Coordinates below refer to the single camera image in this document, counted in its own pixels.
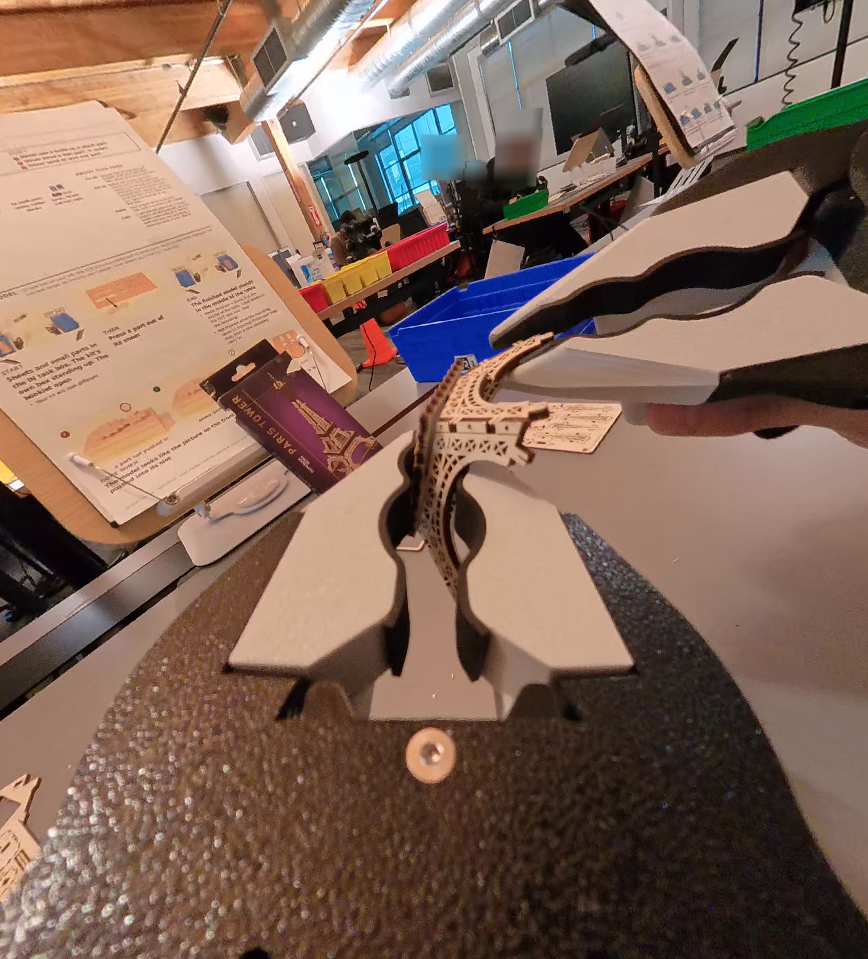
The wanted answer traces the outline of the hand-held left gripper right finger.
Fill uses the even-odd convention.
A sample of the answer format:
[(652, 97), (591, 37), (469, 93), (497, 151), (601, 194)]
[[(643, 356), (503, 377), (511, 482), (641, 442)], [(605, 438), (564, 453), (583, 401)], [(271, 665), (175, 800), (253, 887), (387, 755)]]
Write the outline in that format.
[(456, 645), (464, 671), (512, 709), (526, 689), (626, 675), (632, 653), (560, 512), (503, 468), (470, 468), (455, 496)]

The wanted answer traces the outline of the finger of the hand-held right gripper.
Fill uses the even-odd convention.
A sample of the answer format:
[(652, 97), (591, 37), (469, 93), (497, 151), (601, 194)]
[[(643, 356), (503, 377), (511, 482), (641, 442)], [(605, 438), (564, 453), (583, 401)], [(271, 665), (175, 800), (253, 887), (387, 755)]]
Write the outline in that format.
[(658, 212), (529, 299), (489, 334), (504, 349), (584, 319), (628, 316), (663, 294), (771, 274), (811, 201), (791, 172)]
[(868, 294), (818, 273), (763, 287), (732, 308), (702, 318), (645, 319), (602, 337), (576, 336), (539, 348), (503, 374), (503, 389), (545, 399), (636, 409), (698, 406), (728, 375), (768, 375), (768, 385), (806, 383), (808, 362), (828, 364), (868, 347)]

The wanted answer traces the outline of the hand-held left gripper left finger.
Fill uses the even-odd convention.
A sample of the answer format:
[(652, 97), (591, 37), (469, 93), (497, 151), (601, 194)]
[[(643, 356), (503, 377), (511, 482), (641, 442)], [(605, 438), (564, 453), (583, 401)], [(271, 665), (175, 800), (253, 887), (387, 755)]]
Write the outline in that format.
[(410, 623), (397, 548), (415, 532), (415, 433), (306, 508), (228, 658), (234, 671), (333, 682), (353, 697), (399, 677)]

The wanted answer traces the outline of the wooden tower base model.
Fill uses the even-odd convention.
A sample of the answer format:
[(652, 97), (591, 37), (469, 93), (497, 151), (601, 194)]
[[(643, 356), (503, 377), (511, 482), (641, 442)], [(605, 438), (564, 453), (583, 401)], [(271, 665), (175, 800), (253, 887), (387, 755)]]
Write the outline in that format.
[(457, 484), (475, 462), (509, 468), (532, 461), (524, 434), (528, 426), (549, 415), (548, 403), (499, 403), (494, 397), (507, 373), (551, 342), (550, 333), (516, 342), (471, 369), (455, 361), (421, 414), (411, 478), (414, 530), (427, 542), (452, 595), (457, 592), (461, 565), (451, 533)]

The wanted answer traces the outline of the grey desk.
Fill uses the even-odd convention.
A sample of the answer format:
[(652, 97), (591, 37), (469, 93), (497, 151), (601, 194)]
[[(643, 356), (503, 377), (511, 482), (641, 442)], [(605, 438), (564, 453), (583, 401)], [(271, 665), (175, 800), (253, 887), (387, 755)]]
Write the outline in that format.
[[(868, 915), (868, 451), (830, 432), (655, 436), (619, 421), (591, 455), (542, 451), (522, 482), (574, 513), (686, 617), (751, 703), (830, 863)], [(164, 630), (236, 559), (165, 598), (0, 721), (0, 788), (41, 778), (41, 836), (118, 689)], [(496, 718), (462, 678), (447, 591), (408, 552), (412, 637), (371, 719)]]

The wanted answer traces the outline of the person's right hand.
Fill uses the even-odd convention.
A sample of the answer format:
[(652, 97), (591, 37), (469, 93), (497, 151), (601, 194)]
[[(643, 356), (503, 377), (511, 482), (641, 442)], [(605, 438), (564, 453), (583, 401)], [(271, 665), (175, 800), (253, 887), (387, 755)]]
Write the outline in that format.
[(767, 430), (829, 430), (868, 450), (868, 410), (847, 410), (801, 400), (759, 396), (697, 406), (652, 404), (646, 423), (655, 433), (679, 438), (730, 438)]

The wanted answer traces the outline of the small wooden laptop stand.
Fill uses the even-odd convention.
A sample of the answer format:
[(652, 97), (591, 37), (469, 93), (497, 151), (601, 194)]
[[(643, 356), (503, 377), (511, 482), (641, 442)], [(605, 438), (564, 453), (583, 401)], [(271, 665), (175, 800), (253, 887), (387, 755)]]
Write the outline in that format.
[(561, 172), (572, 173), (590, 165), (604, 164), (615, 159), (615, 153), (608, 134), (602, 127), (576, 138)]

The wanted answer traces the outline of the black computer monitor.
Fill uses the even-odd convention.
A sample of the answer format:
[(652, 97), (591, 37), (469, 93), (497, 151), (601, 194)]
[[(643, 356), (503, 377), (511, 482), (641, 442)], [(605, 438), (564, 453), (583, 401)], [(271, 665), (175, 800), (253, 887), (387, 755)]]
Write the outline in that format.
[(545, 88), (558, 154), (598, 128), (615, 141), (637, 125), (630, 57), (618, 42), (566, 64)]

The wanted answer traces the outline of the long wooden parts sheet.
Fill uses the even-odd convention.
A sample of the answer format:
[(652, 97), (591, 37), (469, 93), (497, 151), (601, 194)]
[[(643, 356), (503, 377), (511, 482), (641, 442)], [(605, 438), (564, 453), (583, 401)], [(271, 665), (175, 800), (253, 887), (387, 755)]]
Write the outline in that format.
[(522, 445), (534, 451), (592, 454), (622, 412), (620, 404), (547, 404), (547, 415), (526, 427)]

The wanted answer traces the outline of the orange traffic cone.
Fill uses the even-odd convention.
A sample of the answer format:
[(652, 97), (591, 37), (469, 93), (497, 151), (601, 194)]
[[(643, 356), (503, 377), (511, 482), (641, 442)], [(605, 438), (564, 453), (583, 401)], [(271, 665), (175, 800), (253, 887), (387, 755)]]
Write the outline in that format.
[(362, 368), (385, 366), (398, 358), (397, 349), (374, 318), (362, 323), (359, 330), (365, 347)]

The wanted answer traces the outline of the blue plastic bin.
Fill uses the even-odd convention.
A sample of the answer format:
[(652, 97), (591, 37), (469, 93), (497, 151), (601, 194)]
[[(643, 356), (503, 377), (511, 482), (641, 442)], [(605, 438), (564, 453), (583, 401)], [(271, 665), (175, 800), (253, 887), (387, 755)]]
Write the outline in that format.
[(466, 368), (487, 361), (496, 354), (491, 331), (591, 255), (452, 288), (391, 327), (393, 345), (417, 383), (440, 381), (458, 359)]

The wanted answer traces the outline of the red plastic bin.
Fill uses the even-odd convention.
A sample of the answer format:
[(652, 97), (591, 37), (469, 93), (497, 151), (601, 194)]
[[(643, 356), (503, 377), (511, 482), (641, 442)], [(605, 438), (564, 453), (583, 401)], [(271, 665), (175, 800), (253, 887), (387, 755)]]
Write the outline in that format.
[(385, 248), (392, 272), (398, 272), (449, 246), (448, 223), (441, 222)]

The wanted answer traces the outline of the yellow plastic bin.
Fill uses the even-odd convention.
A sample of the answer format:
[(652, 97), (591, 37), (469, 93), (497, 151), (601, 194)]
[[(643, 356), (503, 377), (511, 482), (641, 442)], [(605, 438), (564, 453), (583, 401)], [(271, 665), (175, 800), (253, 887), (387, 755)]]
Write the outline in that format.
[(333, 305), (389, 277), (392, 272), (388, 250), (382, 249), (329, 274), (322, 281), (322, 285)]

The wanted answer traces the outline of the ceiling vent grille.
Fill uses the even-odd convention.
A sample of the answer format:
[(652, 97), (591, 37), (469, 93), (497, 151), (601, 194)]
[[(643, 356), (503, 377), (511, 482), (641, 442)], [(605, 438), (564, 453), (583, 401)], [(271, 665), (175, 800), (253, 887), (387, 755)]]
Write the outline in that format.
[(291, 43), (284, 41), (277, 25), (272, 24), (251, 56), (262, 88), (270, 90), (294, 59)]

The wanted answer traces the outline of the metal air duct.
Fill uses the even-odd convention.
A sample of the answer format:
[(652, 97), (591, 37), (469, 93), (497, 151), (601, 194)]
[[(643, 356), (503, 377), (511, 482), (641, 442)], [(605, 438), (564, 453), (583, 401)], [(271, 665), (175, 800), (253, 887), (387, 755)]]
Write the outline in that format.
[(465, 44), (517, 11), (514, 1), (417, 1), (348, 68), (359, 90), (382, 85), (394, 98)]
[(347, 76), (348, 68), (377, 42), (414, 2), (278, 2), (276, 24), (295, 59), (284, 75), (264, 90), (252, 64), (240, 108), (252, 122), (271, 121), (295, 102), (326, 71)]

